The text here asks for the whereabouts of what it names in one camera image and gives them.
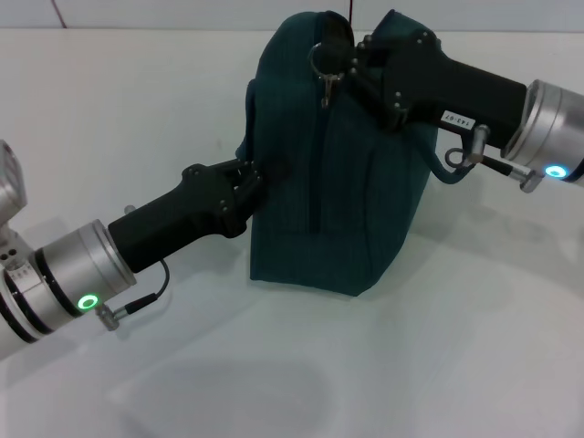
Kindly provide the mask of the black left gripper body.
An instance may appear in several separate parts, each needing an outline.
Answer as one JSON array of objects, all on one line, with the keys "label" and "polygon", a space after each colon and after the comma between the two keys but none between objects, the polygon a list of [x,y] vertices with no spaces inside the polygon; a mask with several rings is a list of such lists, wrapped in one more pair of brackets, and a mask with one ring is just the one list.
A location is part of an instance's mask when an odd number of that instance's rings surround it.
[{"label": "black left gripper body", "polygon": [[109,224],[130,271],[139,273],[207,235],[240,235],[246,219],[236,207],[235,188],[249,174],[246,162],[194,164],[175,188]]}]

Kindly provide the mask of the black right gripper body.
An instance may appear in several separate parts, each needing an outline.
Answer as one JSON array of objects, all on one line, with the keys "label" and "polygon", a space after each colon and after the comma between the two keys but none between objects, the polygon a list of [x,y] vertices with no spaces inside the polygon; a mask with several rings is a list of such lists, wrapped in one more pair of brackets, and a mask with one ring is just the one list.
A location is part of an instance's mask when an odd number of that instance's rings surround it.
[{"label": "black right gripper body", "polygon": [[489,128],[505,147],[521,121],[527,86],[447,57],[431,32],[416,31],[389,52],[381,76],[393,128],[423,122],[466,135]]}]

